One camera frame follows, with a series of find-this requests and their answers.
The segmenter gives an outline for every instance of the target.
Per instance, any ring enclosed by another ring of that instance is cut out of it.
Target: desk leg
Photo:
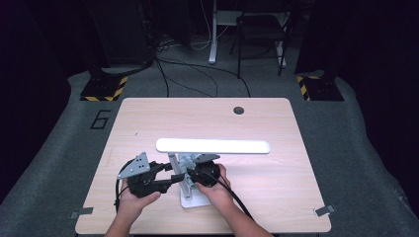
[[[277,16],[278,21],[280,21],[282,26],[286,23],[288,17],[289,17],[288,13],[282,13],[279,16]],[[277,42],[276,45],[277,45],[277,55],[283,54],[283,43],[280,41],[280,42]],[[280,57],[278,57],[278,64],[281,65]],[[283,68],[286,68],[286,67],[287,67],[286,59],[284,58]]]
[[[213,8],[212,8],[212,43],[210,45],[209,64],[215,64],[216,47],[217,47],[217,39],[216,39],[216,0],[213,0]]]

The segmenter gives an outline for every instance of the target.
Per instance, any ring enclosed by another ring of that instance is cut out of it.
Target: yellow and black tape
[[[97,96],[86,96],[86,97],[80,97],[80,101],[92,101],[92,102],[98,102],[98,101],[117,101],[120,97],[121,93],[123,92],[124,86],[126,85],[127,77],[123,78],[118,85],[118,88],[113,96],[109,97],[97,97]]]
[[[316,77],[316,76],[311,76],[311,77],[308,77],[308,78],[311,78],[311,79],[320,79],[319,77]],[[310,95],[308,95],[307,88],[305,87],[305,84],[304,84],[304,77],[297,76],[296,77],[296,81],[298,82],[299,89],[301,90],[302,97],[304,98],[304,100],[305,101],[310,101]]]

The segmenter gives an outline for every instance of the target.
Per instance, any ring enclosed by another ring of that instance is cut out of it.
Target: table top
[[[240,107],[242,115],[233,110]],[[84,207],[79,234],[103,234],[115,215],[115,183],[128,161],[146,152],[148,161],[169,163],[155,148],[158,138],[266,140],[267,155],[222,154],[232,189],[255,220],[271,233],[319,233],[331,228],[328,215],[314,210],[324,202],[293,109],[282,98],[128,98],[122,102]],[[160,172],[157,180],[170,179]],[[180,187],[150,206],[132,226],[135,234],[231,233],[211,206],[183,208]]]

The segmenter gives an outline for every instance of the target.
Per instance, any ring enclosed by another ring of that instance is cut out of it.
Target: gray bracket
[[[136,176],[148,171],[150,171],[150,164],[148,163],[147,154],[142,152],[118,174],[118,180]]]
[[[207,161],[218,159],[219,155],[216,154],[202,154],[195,158],[194,163],[205,163]]]

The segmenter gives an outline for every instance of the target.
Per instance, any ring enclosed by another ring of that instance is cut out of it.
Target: wire
[[[234,10],[233,11],[235,11],[235,10],[237,10],[237,6],[238,6],[238,1],[239,0],[237,0],[236,1],[236,4],[235,4],[235,6],[234,6]],[[222,36],[222,34],[224,34],[225,33],[225,31],[227,31],[227,29],[228,29],[228,27],[229,26],[226,26],[225,28],[224,28],[224,30],[216,37],[216,39],[218,40],[218,38],[220,38],[221,36]]]
[[[211,76],[209,76],[208,74],[206,74],[205,73],[205,71],[203,71],[203,70],[200,70],[200,69],[198,69],[198,68],[195,68],[193,65],[190,65],[190,64],[188,64],[188,63],[186,63],[186,62],[184,62],[184,61],[181,61],[181,60],[178,60],[178,59],[171,59],[171,60],[174,60],[174,61],[177,61],[177,62],[180,62],[181,63],[181,65],[186,65],[186,66],[189,66],[189,67],[191,67],[191,68],[193,68],[193,69],[195,69],[195,70],[197,70],[197,71],[199,71],[199,72],[201,72],[201,73],[203,73],[204,75],[206,75],[212,82],[213,82],[213,84],[215,85],[215,96],[210,96],[210,95],[208,95],[207,93],[204,93],[204,92],[201,92],[200,91],[200,93],[202,93],[202,94],[205,94],[205,95],[207,95],[207,96],[209,96],[209,97],[212,97],[212,98],[216,98],[217,96],[218,96],[218,84],[216,83],[216,81],[211,77]],[[172,62],[169,62],[169,61],[166,61],[166,60],[161,60],[162,62],[166,62],[166,63],[172,63]]]
[[[163,39],[158,46],[156,46],[156,50],[158,52],[162,52],[164,50],[169,50],[169,47],[174,46],[173,44],[174,39]]]
[[[127,188],[129,188],[129,186],[126,186],[123,190],[121,190],[120,191],[120,194],[118,195],[118,197],[120,197],[121,196],[121,194],[127,189]]]
[[[193,45],[191,44],[191,48],[193,48],[195,50],[202,50],[202,49],[206,48],[208,45],[210,45],[210,24],[209,24],[209,20],[207,19],[206,11],[204,9],[203,0],[201,0],[201,9],[203,10],[203,15],[204,15],[204,18],[206,19],[207,29],[209,30],[209,39],[207,40],[206,45],[204,45],[202,47],[193,47]]]
[[[157,68],[159,69],[161,75],[163,76],[164,83],[166,84],[166,97],[169,98],[169,84],[167,83],[167,76],[164,74],[163,67],[160,64],[160,61],[157,60],[157,57],[154,58],[157,63]]]
[[[183,84],[181,84],[181,83],[179,83],[179,82],[177,82],[177,81],[175,81],[175,80],[171,79],[170,77],[168,77],[168,76],[164,73],[163,68],[162,68],[162,66],[161,66],[161,64],[160,64],[160,59],[158,59],[158,58],[156,57],[156,58],[155,58],[155,61],[157,62],[157,66],[158,66],[158,68],[159,68],[160,72],[162,73],[163,78],[164,78],[164,81],[165,81],[165,83],[166,83],[166,89],[167,89],[167,94],[166,94],[166,96],[167,96],[167,98],[169,98],[169,85],[168,85],[168,83],[167,83],[167,80],[169,80],[169,81],[171,81],[171,82],[175,83],[175,84],[176,84],[176,85],[178,85],[178,86],[184,87],[184,88],[186,88],[186,89],[189,89],[189,90],[192,90],[192,91],[195,91],[195,92],[199,92],[199,93],[201,93],[201,94],[203,94],[203,95],[206,95],[206,96],[208,96],[208,97],[213,98],[213,96],[212,96],[212,95],[210,95],[210,94],[208,94],[208,93],[205,93],[205,92],[203,92],[203,91],[200,91],[200,90],[194,89],[194,88],[192,88],[192,87],[185,86],[185,85],[183,85]]]
[[[212,70],[222,71],[222,72],[226,72],[228,74],[234,75],[234,76],[238,77],[238,79],[243,82],[244,87],[246,88],[247,96],[249,98],[251,98],[249,87],[247,86],[246,81],[241,76],[235,74],[234,72],[231,72],[231,71],[228,71],[228,70],[225,70],[225,69],[221,69],[221,68],[205,66],[205,65],[193,64],[193,63],[186,63],[186,62],[180,63],[180,62],[168,61],[168,60],[176,60],[176,59],[167,59],[167,58],[164,58],[164,59],[163,58],[157,58],[157,59],[159,61],[166,62],[166,63],[172,63],[172,64],[178,64],[178,65],[188,65],[188,66],[195,66],[195,67],[203,67],[203,68],[208,68],[208,69],[212,69]]]
[[[126,166],[128,166],[132,161],[133,161],[134,159],[132,159],[132,160],[129,160],[128,162],[126,162],[124,165],[123,165],[123,167],[120,169],[120,172],[118,173],[118,174],[120,174],[125,168],[126,168]],[[124,191],[124,190],[126,190],[128,188],[128,186],[126,186],[121,192],[120,192],[120,180],[118,180],[117,179],[117,183],[115,184],[115,203],[114,203],[114,206],[115,206],[115,209],[117,210],[117,212],[118,212],[118,208],[120,208],[120,195],[121,195],[121,193]]]
[[[246,206],[244,205],[244,203],[241,201],[241,199],[238,197],[238,195],[231,189],[231,187],[227,184],[227,182],[225,181],[225,178],[222,176],[222,175],[220,175],[221,176],[221,178],[224,180],[224,182],[225,182],[225,184],[222,182],[222,181],[220,181],[220,180],[218,180],[218,179],[216,179],[214,176],[212,176],[211,174],[209,174],[208,172],[206,172],[206,171],[204,171],[204,170],[201,170],[201,169],[197,169],[196,168],[196,170],[198,170],[199,172],[203,172],[204,174],[206,174],[208,177],[210,177],[211,179],[213,179],[214,181],[216,181],[217,183],[219,183],[219,184],[221,184],[230,194],[231,194],[231,196],[237,201],[237,203],[240,205],[240,207],[241,207],[241,209],[243,210],[243,212],[247,215],[247,216],[249,216],[252,220],[255,220],[254,218],[253,218],[253,216],[250,214],[250,212],[249,212],[249,210],[246,208]]]

